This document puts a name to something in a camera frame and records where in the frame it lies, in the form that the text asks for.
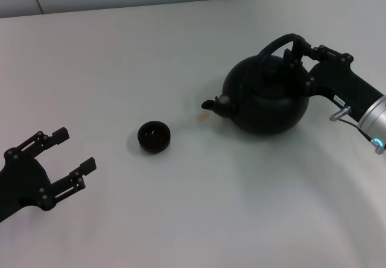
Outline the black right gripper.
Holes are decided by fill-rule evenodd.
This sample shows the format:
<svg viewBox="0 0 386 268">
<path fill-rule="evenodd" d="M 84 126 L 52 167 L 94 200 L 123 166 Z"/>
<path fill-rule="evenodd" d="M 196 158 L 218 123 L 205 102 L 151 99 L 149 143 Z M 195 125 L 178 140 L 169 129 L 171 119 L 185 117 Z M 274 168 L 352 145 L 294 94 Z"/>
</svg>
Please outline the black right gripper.
<svg viewBox="0 0 386 268">
<path fill-rule="evenodd" d="M 309 74 L 303 66 L 304 56 L 319 62 Z M 340 108 L 349 106 L 349 116 L 356 122 L 383 96 L 351 70 L 351 55 L 341 54 L 324 45 L 313 47 L 303 37 L 294 39 L 294 50 L 286 49 L 283 61 L 286 82 L 306 86 L 310 75 L 314 80 L 308 95 L 325 97 Z"/>
</svg>

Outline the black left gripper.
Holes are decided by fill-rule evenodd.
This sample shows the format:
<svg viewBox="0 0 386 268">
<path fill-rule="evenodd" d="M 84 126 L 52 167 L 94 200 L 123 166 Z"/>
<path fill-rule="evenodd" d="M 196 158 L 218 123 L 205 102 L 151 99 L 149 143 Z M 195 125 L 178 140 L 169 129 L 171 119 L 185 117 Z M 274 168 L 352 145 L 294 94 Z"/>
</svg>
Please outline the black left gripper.
<svg viewBox="0 0 386 268">
<path fill-rule="evenodd" d="M 45 150 L 69 139 L 62 127 L 51 136 L 38 131 L 22 144 L 4 153 L 1 170 L 1 221 L 27 206 L 49 211 L 57 203 L 85 189 L 84 177 L 97 169 L 93 157 L 67 176 L 51 184 L 45 169 L 35 159 Z"/>
</svg>

